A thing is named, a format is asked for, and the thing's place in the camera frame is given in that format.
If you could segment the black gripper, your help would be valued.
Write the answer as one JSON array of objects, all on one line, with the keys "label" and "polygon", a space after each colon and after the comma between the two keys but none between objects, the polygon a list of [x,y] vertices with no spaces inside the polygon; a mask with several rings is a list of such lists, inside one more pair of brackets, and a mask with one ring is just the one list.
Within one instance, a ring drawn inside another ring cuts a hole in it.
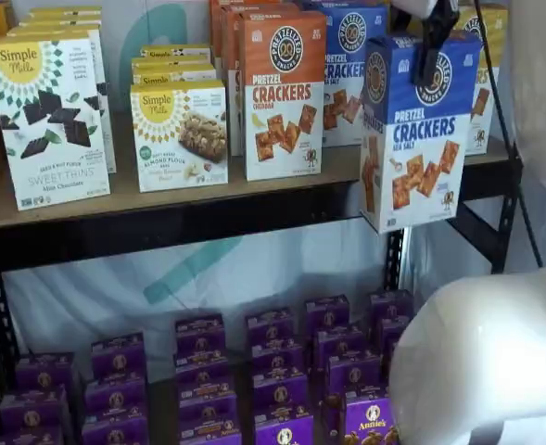
[{"label": "black gripper", "polygon": [[429,15],[422,20],[423,40],[413,72],[413,83],[416,86],[428,87],[433,82],[439,51],[458,20],[458,0],[437,0]]}]

